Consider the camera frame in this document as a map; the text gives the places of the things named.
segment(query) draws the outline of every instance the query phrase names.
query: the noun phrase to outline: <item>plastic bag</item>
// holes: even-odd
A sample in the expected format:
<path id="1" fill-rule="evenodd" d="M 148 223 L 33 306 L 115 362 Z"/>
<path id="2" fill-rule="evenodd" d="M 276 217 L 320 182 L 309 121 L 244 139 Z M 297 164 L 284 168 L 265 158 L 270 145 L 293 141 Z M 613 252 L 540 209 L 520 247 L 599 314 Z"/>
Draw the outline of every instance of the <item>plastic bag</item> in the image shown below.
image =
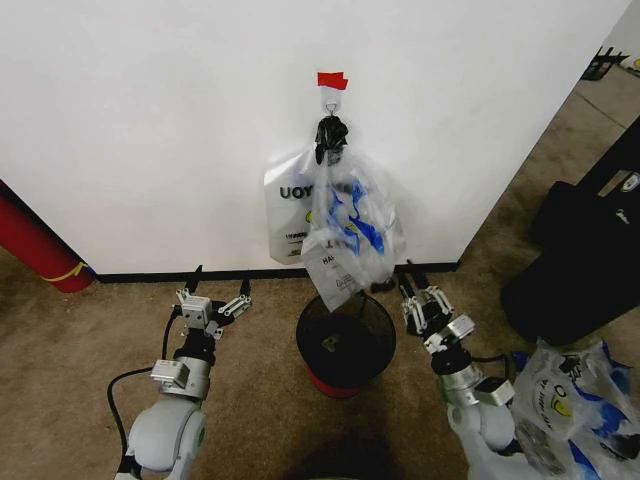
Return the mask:
<path id="1" fill-rule="evenodd" d="M 403 250 L 395 207 L 371 164 L 348 146 L 323 152 L 302 261 L 327 308 L 387 280 Z"/>
<path id="2" fill-rule="evenodd" d="M 285 265 L 300 262 L 311 221 L 316 169 L 314 145 L 274 164 L 264 175 L 269 254 Z"/>
<path id="3" fill-rule="evenodd" d="M 549 391 L 536 384 L 544 380 L 566 392 L 559 398 L 564 419 L 550 415 L 554 401 L 539 396 Z M 629 367 L 611 359 L 606 343 L 564 355 L 540 345 L 515 390 L 516 436 L 542 474 L 571 480 L 640 478 L 640 425 L 627 396 Z"/>

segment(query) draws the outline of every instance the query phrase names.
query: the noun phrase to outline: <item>trash can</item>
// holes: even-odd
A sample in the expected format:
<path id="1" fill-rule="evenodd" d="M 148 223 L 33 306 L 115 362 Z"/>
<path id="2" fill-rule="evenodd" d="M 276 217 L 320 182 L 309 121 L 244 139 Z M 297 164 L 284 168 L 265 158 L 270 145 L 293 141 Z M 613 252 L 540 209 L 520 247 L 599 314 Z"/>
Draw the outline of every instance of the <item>trash can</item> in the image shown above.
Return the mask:
<path id="1" fill-rule="evenodd" d="M 296 340 L 311 381 L 333 398 L 356 395 L 387 367 L 396 349 L 391 317 L 364 293 L 333 312 L 314 298 L 300 315 Z"/>

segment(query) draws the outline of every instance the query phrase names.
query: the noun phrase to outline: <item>yellow stripe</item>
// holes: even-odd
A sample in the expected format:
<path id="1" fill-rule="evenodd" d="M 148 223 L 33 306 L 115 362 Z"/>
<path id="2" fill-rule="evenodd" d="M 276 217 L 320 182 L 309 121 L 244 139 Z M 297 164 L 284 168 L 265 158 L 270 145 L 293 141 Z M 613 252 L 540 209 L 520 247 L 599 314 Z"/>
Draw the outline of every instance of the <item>yellow stripe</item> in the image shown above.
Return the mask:
<path id="1" fill-rule="evenodd" d="M 71 275 L 75 275 L 78 276 L 80 274 L 80 272 L 82 271 L 82 267 L 88 267 L 89 265 L 87 265 L 84 262 L 80 262 L 78 263 L 78 265 L 76 265 L 75 267 L 73 267 L 73 269 L 67 273 L 65 273 L 64 275 L 60 275 L 59 277 L 56 278 L 46 278 L 46 277 L 42 277 L 43 279 L 45 279 L 47 282 L 59 282 L 60 280 L 64 280 L 66 278 L 69 278 Z"/>

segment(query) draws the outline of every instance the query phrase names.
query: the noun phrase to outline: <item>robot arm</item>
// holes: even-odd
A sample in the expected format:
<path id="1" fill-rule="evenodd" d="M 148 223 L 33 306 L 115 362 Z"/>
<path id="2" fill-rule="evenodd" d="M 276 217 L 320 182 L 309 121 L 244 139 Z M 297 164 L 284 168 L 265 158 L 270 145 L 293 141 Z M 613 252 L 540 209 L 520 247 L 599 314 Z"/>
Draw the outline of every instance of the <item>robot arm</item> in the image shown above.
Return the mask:
<path id="1" fill-rule="evenodd" d="M 174 307 L 188 328 L 184 345 L 172 360 L 157 360 L 151 369 L 160 398 L 134 421 L 116 480 L 140 479 L 142 468 L 170 472 L 170 480 L 186 479 L 203 442 L 205 416 L 200 408 L 209 393 L 216 341 L 222 327 L 251 306 L 251 297 L 248 280 L 227 304 L 192 295 L 197 280 L 191 283 L 178 290 L 180 304 Z"/>
<path id="2" fill-rule="evenodd" d="M 415 270 L 411 274 L 415 290 L 404 274 L 398 274 L 407 333 L 420 337 L 431 354 L 449 425 L 469 463 L 468 478 L 542 480 L 522 453 L 506 453 L 515 438 L 507 407 L 515 392 L 508 378 L 484 376 L 463 348 L 462 340 L 475 328 L 473 320 L 454 316 L 444 292 Z"/>

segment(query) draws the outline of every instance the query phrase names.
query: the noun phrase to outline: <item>brown carpet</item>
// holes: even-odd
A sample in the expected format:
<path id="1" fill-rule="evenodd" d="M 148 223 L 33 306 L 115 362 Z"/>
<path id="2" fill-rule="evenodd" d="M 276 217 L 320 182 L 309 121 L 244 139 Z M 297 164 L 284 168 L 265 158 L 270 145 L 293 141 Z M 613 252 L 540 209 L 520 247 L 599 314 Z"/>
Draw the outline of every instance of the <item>brown carpet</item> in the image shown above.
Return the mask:
<path id="1" fill-rule="evenodd" d="M 640 113 L 640 105 L 620 98 L 621 84 L 640 98 L 640 80 L 618 69 L 574 90 L 460 269 L 431 276 L 457 310 L 476 321 L 466 342 L 473 353 L 531 349 L 506 324 L 500 287 L 537 254 L 526 232 L 551 184 L 582 177 L 620 135 L 618 123 L 626 126 Z M 199 294 L 228 300 L 239 285 L 205 282 Z M 1 478 L 113 478 L 120 444 L 105 388 L 115 375 L 160 355 L 180 286 L 96 283 L 65 296 L 0 252 Z M 298 316 L 314 295 L 306 279 L 253 282 L 252 310 L 226 329 L 218 345 L 204 406 L 207 435 L 192 478 L 465 478 L 465 459 L 447 425 L 428 354 L 403 334 L 399 294 L 377 296 L 398 332 L 395 358 L 364 392 L 342 401 L 315 390 L 295 344 Z M 614 356 L 631 365 L 640 358 L 639 320 L 636 309 L 598 332 Z M 171 351 L 179 331 L 174 329 Z M 637 374 L 634 380 L 637 385 Z M 140 376 L 124 380 L 116 396 L 129 427 L 157 394 Z"/>

